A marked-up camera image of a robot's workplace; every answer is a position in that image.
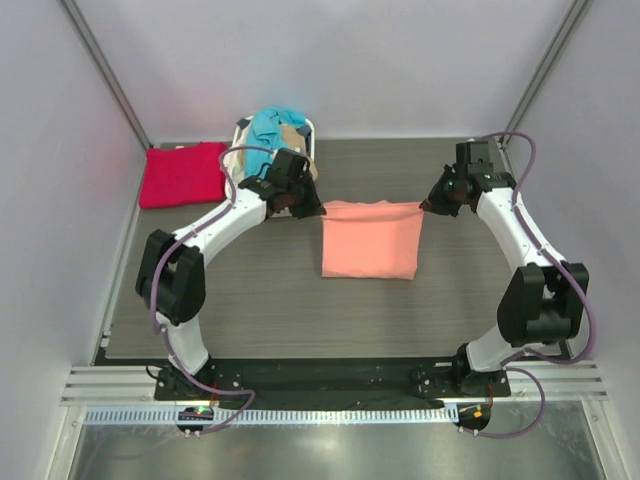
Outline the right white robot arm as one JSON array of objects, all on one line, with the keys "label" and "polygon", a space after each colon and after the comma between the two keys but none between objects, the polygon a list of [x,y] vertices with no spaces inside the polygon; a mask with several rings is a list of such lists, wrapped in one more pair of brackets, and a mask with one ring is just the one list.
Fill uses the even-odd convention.
[{"label": "right white robot arm", "polygon": [[420,205],[451,217],[463,206],[489,227],[511,270],[495,326],[461,345],[452,358],[453,389],[462,396],[484,396],[505,382],[502,371],[511,361],[538,356],[539,347],[577,336],[587,309],[589,273],[550,245],[529,214],[517,180],[495,169],[486,139],[457,144],[454,164],[444,166]]}]

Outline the salmon pink t-shirt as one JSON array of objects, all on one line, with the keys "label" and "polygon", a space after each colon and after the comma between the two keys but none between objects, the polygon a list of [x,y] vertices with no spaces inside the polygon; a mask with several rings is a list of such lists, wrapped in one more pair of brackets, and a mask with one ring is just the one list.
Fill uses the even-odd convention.
[{"label": "salmon pink t-shirt", "polygon": [[322,276],[412,280],[423,211],[417,202],[334,200],[322,216]]}]

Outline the white perforated laundry basket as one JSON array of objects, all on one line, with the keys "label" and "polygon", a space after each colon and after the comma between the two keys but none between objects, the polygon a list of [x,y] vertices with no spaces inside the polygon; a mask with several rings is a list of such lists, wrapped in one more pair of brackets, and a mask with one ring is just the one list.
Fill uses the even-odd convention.
[{"label": "white perforated laundry basket", "polygon": [[220,163],[229,201],[240,203],[252,191],[266,203],[268,217],[298,219],[322,215],[315,181],[318,177],[315,128],[305,117],[254,115],[241,119]]}]

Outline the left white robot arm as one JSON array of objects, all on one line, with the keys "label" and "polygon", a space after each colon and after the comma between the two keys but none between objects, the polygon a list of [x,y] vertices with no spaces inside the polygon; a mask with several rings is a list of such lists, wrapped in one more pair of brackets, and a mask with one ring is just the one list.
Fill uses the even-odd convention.
[{"label": "left white robot arm", "polygon": [[181,229],[149,235],[136,279],[135,290],[149,310],[152,329],[167,347],[168,374],[193,400],[213,390],[211,357],[199,322],[209,263],[242,234],[283,210],[298,219],[325,213],[307,156],[288,148],[256,150],[269,160],[256,175],[232,183],[229,198]]}]

